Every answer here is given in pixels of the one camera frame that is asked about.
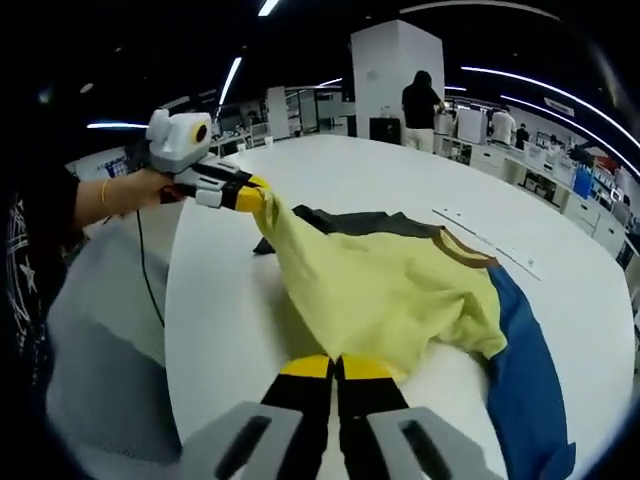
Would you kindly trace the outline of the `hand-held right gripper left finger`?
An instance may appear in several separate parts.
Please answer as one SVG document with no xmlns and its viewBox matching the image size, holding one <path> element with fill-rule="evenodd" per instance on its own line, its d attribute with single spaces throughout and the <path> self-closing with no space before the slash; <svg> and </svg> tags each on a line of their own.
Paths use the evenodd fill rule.
<svg viewBox="0 0 640 480">
<path fill-rule="evenodd" d="M 314 479 L 328 442 L 333 361 L 287 363 L 262 400 L 242 402 L 185 443 L 179 479 Z"/>
</svg>

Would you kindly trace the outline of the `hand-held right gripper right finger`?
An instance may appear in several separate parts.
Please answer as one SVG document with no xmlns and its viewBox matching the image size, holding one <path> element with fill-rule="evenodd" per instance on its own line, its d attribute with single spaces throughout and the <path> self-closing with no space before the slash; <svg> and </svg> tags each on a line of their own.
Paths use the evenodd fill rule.
<svg viewBox="0 0 640 480">
<path fill-rule="evenodd" d="M 336 364 L 339 442 L 351 479 L 497 479 L 483 449 L 426 407 L 411 407 L 388 370 Z"/>
</svg>

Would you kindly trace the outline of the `person's left hand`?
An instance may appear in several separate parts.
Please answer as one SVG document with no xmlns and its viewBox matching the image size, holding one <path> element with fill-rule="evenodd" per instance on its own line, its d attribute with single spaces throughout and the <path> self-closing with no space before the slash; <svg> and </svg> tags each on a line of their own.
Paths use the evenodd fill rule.
<svg viewBox="0 0 640 480">
<path fill-rule="evenodd" d="M 132 210 L 182 202 L 185 196 L 175 187 L 171 176 L 141 169 L 125 177 L 127 199 Z"/>
</svg>

